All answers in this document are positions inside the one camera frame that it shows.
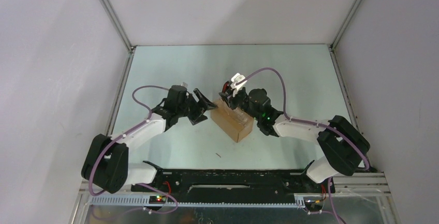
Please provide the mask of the brown cardboard express box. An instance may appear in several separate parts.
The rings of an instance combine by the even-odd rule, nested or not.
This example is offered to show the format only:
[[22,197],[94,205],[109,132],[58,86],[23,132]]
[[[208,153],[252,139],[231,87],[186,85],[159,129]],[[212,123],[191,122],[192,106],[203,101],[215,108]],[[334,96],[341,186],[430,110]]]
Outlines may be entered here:
[[211,119],[234,142],[239,143],[253,131],[254,119],[241,109],[231,109],[221,99],[214,104],[217,108],[210,111]]

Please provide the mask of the red black utility knife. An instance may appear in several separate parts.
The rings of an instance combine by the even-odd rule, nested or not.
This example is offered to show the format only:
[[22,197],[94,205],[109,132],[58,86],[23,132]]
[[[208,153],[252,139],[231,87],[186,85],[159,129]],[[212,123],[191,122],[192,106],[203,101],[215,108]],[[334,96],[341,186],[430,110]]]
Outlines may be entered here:
[[226,81],[223,85],[222,93],[228,94],[230,90],[230,81]]

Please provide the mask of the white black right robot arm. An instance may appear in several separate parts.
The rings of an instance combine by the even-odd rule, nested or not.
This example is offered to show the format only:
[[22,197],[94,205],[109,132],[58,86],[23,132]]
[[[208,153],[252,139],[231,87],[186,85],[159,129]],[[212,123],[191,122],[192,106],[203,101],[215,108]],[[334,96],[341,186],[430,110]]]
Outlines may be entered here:
[[249,93],[242,89],[234,95],[231,87],[226,87],[219,95],[228,107],[239,108],[255,119],[264,135],[296,138],[320,147],[323,157],[311,162],[301,178],[301,185],[308,192],[316,191],[336,174],[353,175],[370,149],[365,137],[343,116],[336,115],[328,121],[292,120],[271,105],[263,88]]

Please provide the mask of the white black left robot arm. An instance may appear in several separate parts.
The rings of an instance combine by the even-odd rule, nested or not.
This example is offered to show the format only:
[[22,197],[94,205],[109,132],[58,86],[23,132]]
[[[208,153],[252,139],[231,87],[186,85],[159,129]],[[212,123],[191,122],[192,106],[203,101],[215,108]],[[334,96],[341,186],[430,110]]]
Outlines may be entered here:
[[205,113],[217,105],[199,89],[190,93],[184,85],[173,85],[167,96],[139,124],[118,135],[98,134],[92,140],[81,176],[88,181],[89,193],[99,196],[104,192],[115,193],[125,185],[144,184],[151,191],[158,191],[164,178],[158,168],[147,162],[134,162],[132,153],[155,136],[168,131],[186,117],[192,125],[207,120]]

